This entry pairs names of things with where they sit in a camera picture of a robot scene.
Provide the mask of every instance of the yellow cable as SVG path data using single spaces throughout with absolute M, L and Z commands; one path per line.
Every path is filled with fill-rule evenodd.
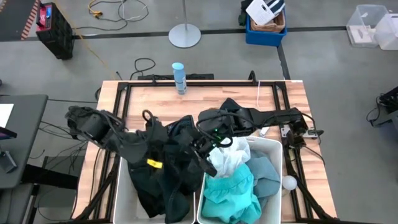
M 65 20 L 66 20 L 67 22 L 69 22 L 69 24 L 72 26 L 72 29 L 74 29 L 76 26 L 75 26 L 74 23 L 69 19 L 68 15 L 61 9 L 60 5 L 58 4 L 58 0 L 54 0 L 54 2 L 55 2 L 55 5 L 57 6 L 58 10 L 59 10 L 59 11 L 61 12 L 61 14 L 65 17 Z M 118 78 L 117 78 L 116 75 L 115 75 L 116 72 L 112 71 L 112 70 L 109 68 L 108 64 L 107 64 L 106 62 L 104 62 L 104 61 L 100 58 L 100 56 L 98 56 L 98 55 L 94 52 L 94 50 L 92 50 L 92 49 L 90 48 L 90 46 L 88 45 L 87 40 L 85 40 L 85 39 L 83 38 L 83 36 L 81 35 L 80 31 L 79 31 L 78 29 L 74 29 L 74 30 L 75 30 L 76 34 L 79 36 L 79 38 L 82 40 L 83 45 L 87 48 L 87 50 L 89 50 L 96 58 L 98 58 L 98 60 L 104 65 L 104 67 L 105 67 L 109 72 L 111 72 L 113 79 L 114 79 L 114 80 L 117 80 Z
M 97 0 L 91 0 L 91 2 L 88 4 L 88 10 L 94 14 L 94 17 L 100 16 L 102 14 L 101 11 L 94 11 L 91 9 L 91 4 L 93 4 Z

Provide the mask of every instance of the desk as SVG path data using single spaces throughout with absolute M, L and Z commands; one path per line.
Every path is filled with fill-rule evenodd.
M 134 83 L 148 83 L 148 81 L 132 81 Z M 206 82 L 220 82 L 220 80 L 208 80 Z M 237 80 L 225 80 L 225 82 L 245 82 Z M 113 111 L 116 97 L 118 81 L 105 81 L 101 89 L 98 107 L 99 110 Z M 286 81 L 287 93 L 290 101 L 290 107 L 297 107 L 301 112 L 310 114 L 310 108 L 305 94 L 304 84 L 301 81 Z M 122 93 L 121 103 L 119 105 L 120 116 L 123 109 L 125 93 Z M 190 86 L 186 95 L 177 94 L 175 87 L 133 87 L 131 91 L 129 109 L 126 118 L 126 127 L 132 129 L 143 129 L 144 120 L 141 112 L 144 109 L 150 110 L 155 116 L 158 116 L 163 125 L 180 119 L 186 114 L 192 114 L 196 119 L 199 112 L 208 108 L 218 108 L 227 97 L 230 97 L 243 107 L 258 108 L 262 111 L 274 110 L 274 97 L 272 89 L 268 86 L 262 86 L 259 89 L 259 108 L 257 107 L 257 87 L 256 86 Z M 309 127 L 312 122 L 305 118 Z M 271 127 L 267 133 L 267 138 L 280 140 L 279 128 Z M 306 140 L 308 147 L 320 153 L 317 140 Z M 101 175 L 104 151 L 100 151 L 96 167 L 94 167 L 98 147 L 89 144 L 86 151 L 83 169 L 81 171 L 80 182 L 78 186 L 78 198 L 76 210 L 73 217 L 77 217 L 90 201 L 91 184 L 94 174 L 93 191 L 96 192 Z M 307 187 L 317 202 L 331 216 L 336 216 L 333 199 L 331 197 L 328 179 L 322 161 L 317 156 L 303 150 L 301 153 L 303 168 L 307 180 Z M 100 218 L 104 217 L 106 200 L 108 192 L 105 192 L 101 204 Z M 305 207 L 303 205 L 302 195 L 298 191 L 298 199 L 302 217 L 305 217 Z M 286 196 L 282 199 L 282 221 L 294 221 L 294 212 L 291 198 Z
M 9 174 L 0 168 L 0 223 L 22 223 L 33 184 L 76 189 L 77 177 L 27 164 L 47 99 L 47 95 L 0 97 L 0 103 L 14 104 L 6 128 L 17 133 L 15 139 L 0 141 L 17 164 Z
M 48 98 L 47 95 L 0 97 L 0 103 L 14 104 L 6 128 L 17 133 L 15 139 L 0 142 L 2 150 L 9 151 L 17 164 L 17 168 L 9 174 L 0 169 L 0 189 L 11 189 L 20 183 L 48 184 L 76 189 L 76 177 L 26 164 Z

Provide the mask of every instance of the yellow tag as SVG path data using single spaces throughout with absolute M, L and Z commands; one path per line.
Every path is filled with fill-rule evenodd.
M 153 167 L 158 168 L 158 169 L 161 169 L 163 167 L 163 163 L 157 162 L 157 161 L 152 160 L 152 159 L 147 159 L 147 163 L 150 166 L 153 166 Z

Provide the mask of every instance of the teal cloth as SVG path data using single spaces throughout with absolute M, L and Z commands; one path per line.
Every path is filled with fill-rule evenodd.
M 258 198 L 261 208 L 264 208 L 269 197 L 278 193 L 280 177 L 266 154 L 250 150 L 250 157 L 246 165 L 254 176 L 254 194 Z
M 206 175 L 201 215 L 219 218 L 225 223 L 254 223 L 261 217 L 261 206 L 253 194 L 253 180 L 246 164 L 227 178 L 214 179 Z

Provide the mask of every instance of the gray concrete floor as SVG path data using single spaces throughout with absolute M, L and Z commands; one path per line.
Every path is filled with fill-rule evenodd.
M 357 4 L 384 4 L 394 12 L 398 10 L 396 0 L 285 1 L 289 27 L 345 26 Z M 89 16 L 88 1 L 59 2 L 76 26 L 115 27 Z M 150 11 L 148 18 L 117 32 L 164 32 L 182 22 L 180 2 L 144 2 Z M 239 2 L 187 0 L 188 19 L 200 29 L 238 29 Z M 115 19 L 116 6 L 102 5 L 98 9 Z M 135 16 L 141 7 L 128 1 L 126 10 L 126 16 Z M 84 34 L 117 32 L 82 30 Z M 190 49 L 173 47 L 167 37 L 96 39 L 88 43 L 125 79 L 134 71 L 134 60 L 139 57 L 156 61 L 156 67 L 146 74 L 171 74 L 171 63 L 179 61 L 185 64 L 187 73 L 214 73 L 217 79 L 246 79 L 250 70 L 259 79 L 283 79 L 276 48 L 247 45 L 244 34 L 203 35 L 200 43 Z M 398 52 L 353 48 L 345 31 L 293 32 L 282 43 L 290 76 L 304 80 L 317 126 L 325 130 L 321 149 L 338 216 L 358 222 L 396 223 L 398 133 L 388 125 L 372 128 L 365 117 L 375 107 L 377 95 L 397 86 Z M 53 99 L 94 101 L 94 92 L 101 82 L 112 79 L 80 40 L 75 42 L 73 59 L 65 62 L 55 59 L 40 42 L 3 42 L 0 49 L 0 68 L 4 71 L 0 94 L 45 93 Z M 63 117 L 71 105 L 74 103 L 49 101 L 43 120 L 66 126 Z M 73 144 L 76 143 L 71 140 L 39 133 L 32 157 L 43 149 L 45 153 L 29 162 L 41 165 L 44 156 L 56 156 Z M 52 219 L 68 218 L 73 192 L 52 194 L 40 203 L 44 207 L 41 210 Z M 35 223 L 47 222 L 50 221 L 37 215 Z

